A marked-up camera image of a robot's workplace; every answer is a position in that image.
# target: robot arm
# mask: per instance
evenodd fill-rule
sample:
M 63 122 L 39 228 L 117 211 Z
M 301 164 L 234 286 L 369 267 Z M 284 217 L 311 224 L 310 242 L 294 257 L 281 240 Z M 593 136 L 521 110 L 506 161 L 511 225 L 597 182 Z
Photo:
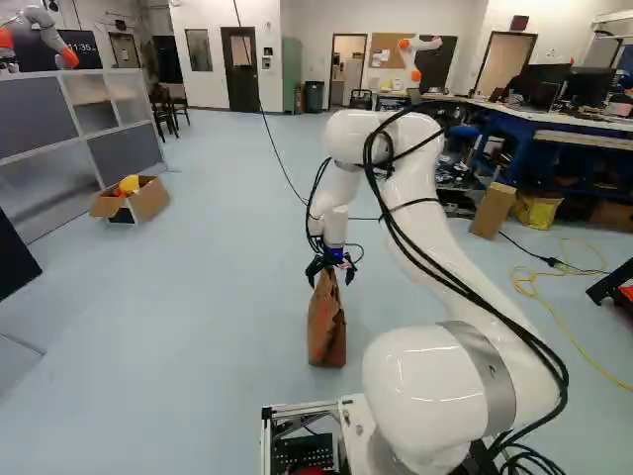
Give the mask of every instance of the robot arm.
M 440 49 L 442 47 L 441 37 L 433 37 L 430 42 L 425 42 L 419 39 L 418 34 L 412 39 L 402 39 L 398 42 L 398 48 L 401 49 L 401 53 L 408 67 L 415 67 L 415 54 L 418 51 L 430 51 Z M 421 79 L 422 71 L 415 70 L 411 77 L 415 81 Z
M 345 241 L 331 213 L 346 211 L 360 182 L 365 139 L 393 113 L 340 111 L 329 120 L 326 147 L 336 167 L 328 188 L 317 191 L 311 216 L 326 246 Z M 410 113 L 388 125 L 396 154 L 439 131 L 431 118 Z M 434 168 L 443 137 L 394 163 L 381 196 L 408 237 L 486 301 L 538 335 L 521 311 L 466 256 L 453 238 L 436 199 Z M 378 136 L 373 163 L 387 156 Z M 338 228 L 328 239 L 330 222 Z M 373 341 L 363 357 L 363 387 L 381 437 L 414 473 L 448 473 L 470 441 L 520 428 L 552 411 L 559 388 L 537 355 L 496 317 L 414 266 L 391 235 L 387 245 L 414 281 L 444 303 L 449 319 L 431 326 L 396 329 Z
M 25 7 L 18 15 L 0 27 L 0 59 L 12 60 L 15 57 L 13 37 L 27 33 L 33 25 L 40 27 L 42 41 L 58 52 L 55 56 L 55 64 L 59 69 L 74 68 L 79 64 L 77 54 L 61 38 L 55 29 L 55 21 L 48 11 L 37 5 Z M 17 63 L 10 62 L 9 70 L 18 72 Z

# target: gray partition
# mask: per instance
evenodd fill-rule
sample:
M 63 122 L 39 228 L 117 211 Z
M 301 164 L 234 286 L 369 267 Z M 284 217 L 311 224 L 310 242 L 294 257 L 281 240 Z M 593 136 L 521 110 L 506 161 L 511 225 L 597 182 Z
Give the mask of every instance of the gray partition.
M 3 75 L 0 107 L 0 207 L 25 242 L 86 212 L 99 188 L 166 169 L 139 69 Z
M 162 161 L 152 124 L 90 139 L 88 146 L 105 186 Z
M 77 137 L 56 77 L 3 81 L 0 111 L 0 160 L 7 156 Z

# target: window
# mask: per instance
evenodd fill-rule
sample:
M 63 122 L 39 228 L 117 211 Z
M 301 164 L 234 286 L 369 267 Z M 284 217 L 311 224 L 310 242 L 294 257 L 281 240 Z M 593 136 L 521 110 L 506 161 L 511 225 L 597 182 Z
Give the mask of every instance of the window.
M 249 66 L 250 51 L 250 37 L 230 37 L 233 66 Z
M 207 30 L 185 30 L 189 60 L 192 71 L 213 71 L 211 50 L 209 48 L 209 32 Z

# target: yellow object in box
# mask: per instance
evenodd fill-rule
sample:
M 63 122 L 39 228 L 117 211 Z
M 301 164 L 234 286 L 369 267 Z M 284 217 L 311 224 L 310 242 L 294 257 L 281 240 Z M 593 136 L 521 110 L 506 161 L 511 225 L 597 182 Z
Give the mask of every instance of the yellow object in box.
M 514 216 L 533 230 L 549 230 L 563 198 L 544 198 L 519 194 L 512 207 Z

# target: cardboard box on floor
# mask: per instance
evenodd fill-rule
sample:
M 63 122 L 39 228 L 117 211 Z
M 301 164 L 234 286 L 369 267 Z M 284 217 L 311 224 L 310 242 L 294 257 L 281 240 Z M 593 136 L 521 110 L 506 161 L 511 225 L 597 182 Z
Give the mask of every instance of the cardboard box on floor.
M 494 239 L 515 200 L 516 188 L 493 182 L 475 213 L 468 231 L 486 239 Z
M 308 308 L 308 363 L 341 368 L 346 360 L 345 313 L 334 269 L 320 272 Z
M 602 200 L 593 210 L 589 222 L 612 230 L 633 233 L 633 205 Z
M 167 190 L 157 176 L 140 175 L 140 189 L 126 198 L 115 196 L 119 184 L 105 189 L 92 202 L 90 216 L 107 218 L 110 223 L 137 225 L 151 220 L 169 203 Z

